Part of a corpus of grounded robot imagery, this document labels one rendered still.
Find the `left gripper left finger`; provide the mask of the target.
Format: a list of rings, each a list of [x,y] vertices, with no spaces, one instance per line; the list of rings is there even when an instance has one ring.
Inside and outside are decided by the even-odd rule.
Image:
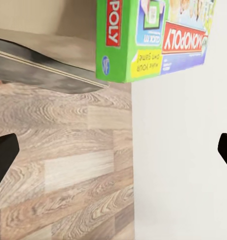
[[[0,136],[0,183],[20,151],[15,133]]]

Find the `board game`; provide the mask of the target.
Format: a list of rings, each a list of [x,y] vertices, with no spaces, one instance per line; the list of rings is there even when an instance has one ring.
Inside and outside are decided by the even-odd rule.
[[[217,0],[97,0],[95,78],[128,84],[204,65]]]

